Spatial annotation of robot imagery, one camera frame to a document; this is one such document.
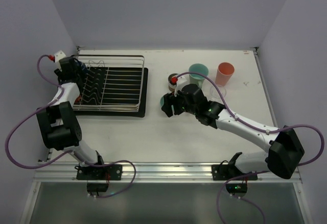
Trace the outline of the pink plastic cup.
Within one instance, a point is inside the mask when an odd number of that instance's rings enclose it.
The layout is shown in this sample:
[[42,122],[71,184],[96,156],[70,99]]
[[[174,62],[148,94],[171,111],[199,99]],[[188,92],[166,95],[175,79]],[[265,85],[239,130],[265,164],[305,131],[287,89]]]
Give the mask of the pink plastic cup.
[[218,65],[215,84],[225,86],[234,74],[235,68],[228,62],[223,62]]

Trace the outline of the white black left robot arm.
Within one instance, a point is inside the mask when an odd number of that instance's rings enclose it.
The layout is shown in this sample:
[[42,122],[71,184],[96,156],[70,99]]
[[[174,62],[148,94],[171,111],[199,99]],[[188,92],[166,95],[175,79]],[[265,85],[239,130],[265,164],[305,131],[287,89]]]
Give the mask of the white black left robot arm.
[[57,68],[58,90],[50,105],[37,112],[37,120],[44,145],[70,154],[81,167],[103,165],[100,154],[82,139],[82,130],[73,111],[75,101],[83,91],[87,68],[74,57],[48,55]]

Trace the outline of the white brown cup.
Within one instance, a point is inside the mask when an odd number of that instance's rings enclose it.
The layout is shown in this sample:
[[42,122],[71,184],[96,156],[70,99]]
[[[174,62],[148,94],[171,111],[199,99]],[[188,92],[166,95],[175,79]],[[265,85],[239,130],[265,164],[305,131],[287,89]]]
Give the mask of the white brown cup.
[[168,76],[168,88],[171,92],[174,92],[177,86],[177,73],[172,73]]

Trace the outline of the clear glass cup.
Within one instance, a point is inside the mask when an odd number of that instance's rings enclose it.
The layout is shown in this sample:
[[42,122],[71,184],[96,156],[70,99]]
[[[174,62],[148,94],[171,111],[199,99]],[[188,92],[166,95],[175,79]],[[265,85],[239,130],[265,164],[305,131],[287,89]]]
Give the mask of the clear glass cup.
[[221,85],[218,85],[217,88],[220,93],[217,91],[215,86],[212,86],[210,88],[209,93],[211,96],[211,100],[220,102],[220,101],[222,101],[220,94],[222,95],[223,98],[225,98],[227,92],[226,92],[226,89]]

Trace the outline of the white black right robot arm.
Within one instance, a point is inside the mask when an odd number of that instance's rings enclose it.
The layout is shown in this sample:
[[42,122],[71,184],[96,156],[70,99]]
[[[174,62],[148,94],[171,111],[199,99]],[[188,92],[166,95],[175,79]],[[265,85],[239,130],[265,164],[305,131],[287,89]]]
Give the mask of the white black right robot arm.
[[163,97],[162,111],[171,117],[182,113],[193,114],[205,126],[233,133],[258,146],[261,151],[238,152],[218,169],[222,178],[247,175],[254,171],[270,171],[283,179],[290,179],[304,155],[294,129],[267,127],[253,120],[229,113],[226,106],[209,101],[194,84],[184,86],[177,93]]

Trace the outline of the large green mug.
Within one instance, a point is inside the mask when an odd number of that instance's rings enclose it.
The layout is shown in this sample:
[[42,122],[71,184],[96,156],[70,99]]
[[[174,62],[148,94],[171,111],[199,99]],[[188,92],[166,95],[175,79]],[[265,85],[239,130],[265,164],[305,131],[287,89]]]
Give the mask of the large green mug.
[[197,85],[199,88],[202,88],[203,82],[205,80],[204,76],[207,76],[209,73],[208,68],[203,64],[196,63],[189,67],[189,72],[190,83]]

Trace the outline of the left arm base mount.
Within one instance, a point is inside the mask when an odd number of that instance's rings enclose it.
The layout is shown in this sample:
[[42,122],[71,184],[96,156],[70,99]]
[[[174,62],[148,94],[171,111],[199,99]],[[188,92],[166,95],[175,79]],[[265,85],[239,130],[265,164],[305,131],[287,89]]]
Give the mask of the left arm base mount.
[[120,164],[85,164],[84,166],[76,165],[77,180],[103,180],[103,181],[119,181],[122,177],[123,166]]

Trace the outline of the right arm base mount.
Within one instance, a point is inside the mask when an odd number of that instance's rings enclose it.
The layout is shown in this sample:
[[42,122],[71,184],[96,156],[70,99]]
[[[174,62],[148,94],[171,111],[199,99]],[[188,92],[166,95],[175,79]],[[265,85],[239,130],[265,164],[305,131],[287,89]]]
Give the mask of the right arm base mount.
[[235,164],[235,160],[228,162],[224,160],[219,164],[213,164],[211,166],[212,179],[214,181],[227,181],[230,179],[256,181],[258,179],[254,175],[246,176],[246,173],[242,173]]

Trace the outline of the small green cup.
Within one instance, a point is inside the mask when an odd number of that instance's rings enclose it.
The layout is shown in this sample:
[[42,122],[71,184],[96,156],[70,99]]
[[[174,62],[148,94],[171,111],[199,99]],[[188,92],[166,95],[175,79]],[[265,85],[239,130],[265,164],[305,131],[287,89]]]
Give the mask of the small green cup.
[[160,107],[162,107],[164,105],[164,97],[163,96],[160,98],[159,103],[160,103]]

